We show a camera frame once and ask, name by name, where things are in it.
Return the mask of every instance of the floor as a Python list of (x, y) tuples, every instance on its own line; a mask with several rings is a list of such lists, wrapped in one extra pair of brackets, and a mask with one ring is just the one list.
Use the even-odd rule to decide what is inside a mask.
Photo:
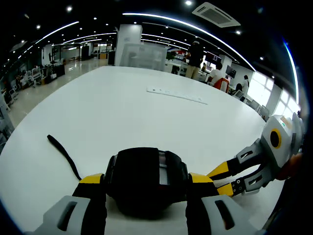
[(14, 127), (23, 120), (23, 118), (50, 94), (65, 85), (66, 83), (74, 80), (75, 78), (83, 75), (86, 72), (94, 70), (98, 67), (108, 64), (108, 60), (92, 58), (86, 61), (68, 62), (65, 65), (65, 75), (57, 78), (53, 82), (46, 85), (37, 85), (35, 88), (29, 87), (25, 90), (19, 91), (17, 100), (10, 106), (11, 111), (9, 116)]

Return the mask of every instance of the window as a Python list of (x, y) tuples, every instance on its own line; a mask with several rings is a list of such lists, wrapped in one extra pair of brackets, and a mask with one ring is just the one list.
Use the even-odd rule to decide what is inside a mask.
[(255, 72), (248, 89), (248, 96), (258, 102), (260, 105), (266, 106), (273, 89), (274, 81), (264, 75)]
[(299, 105), (297, 105), (295, 100), (288, 94), (288, 92), (283, 90), (274, 114), (284, 115), (286, 117), (292, 118), (292, 114), (297, 113), (299, 110)]

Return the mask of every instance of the yellow circle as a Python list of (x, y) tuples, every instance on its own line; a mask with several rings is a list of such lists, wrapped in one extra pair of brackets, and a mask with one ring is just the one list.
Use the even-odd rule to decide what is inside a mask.
[(278, 136), (278, 145), (275, 147), (275, 146), (273, 146), (273, 144), (272, 144), (272, 146), (274, 147), (274, 148), (280, 148), (280, 145), (281, 145), (281, 143), (282, 143), (282, 136), (280, 135), (280, 132), (279, 132), (279, 130), (278, 129), (272, 129), (272, 131), (271, 131), (271, 133), (270, 133), (270, 135), (272, 134), (272, 132), (275, 132), (276, 134), (277, 134), (277, 136)]

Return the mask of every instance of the person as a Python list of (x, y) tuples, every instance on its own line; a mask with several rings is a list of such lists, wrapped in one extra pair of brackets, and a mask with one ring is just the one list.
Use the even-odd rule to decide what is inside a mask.
[(195, 79), (198, 76), (200, 65), (203, 61), (203, 48), (198, 41), (194, 41), (190, 46), (186, 59), (189, 59), (186, 77)]
[(242, 87), (243, 87), (243, 93), (244, 93), (244, 96), (246, 97), (246, 94), (248, 93), (248, 88), (250, 86), (249, 84), (249, 78), (247, 75), (244, 76), (244, 82), (242, 83)]
[(205, 70), (206, 70), (206, 63), (203, 63), (203, 67), (202, 67), (201, 71), (205, 72)]
[(230, 94), (234, 95), (237, 91), (243, 91), (243, 87), (242, 87), (242, 85), (240, 83), (238, 83), (236, 85), (236, 89), (234, 91), (232, 91)]
[(218, 80), (225, 77), (225, 75), (223, 75), (223, 73), (221, 72), (222, 67), (223, 65), (221, 64), (221, 62), (218, 62), (216, 65), (216, 69), (212, 70), (212, 72), (209, 74), (208, 82), (211, 82), (212, 86), (214, 86), (214, 84)]

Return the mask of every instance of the black strap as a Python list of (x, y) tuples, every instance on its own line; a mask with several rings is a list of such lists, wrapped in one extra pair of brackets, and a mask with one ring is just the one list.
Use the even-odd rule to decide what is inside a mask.
[(63, 148), (63, 146), (51, 135), (47, 135), (48, 140), (50, 141), (50, 143), (56, 147), (62, 154), (63, 156), (67, 159), (70, 167), (72, 168), (76, 178), (81, 181), (82, 178), (80, 178), (77, 168), (75, 166), (75, 163), (73, 162), (72, 158), (69, 157), (68, 153), (66, 152), (66, 150)]

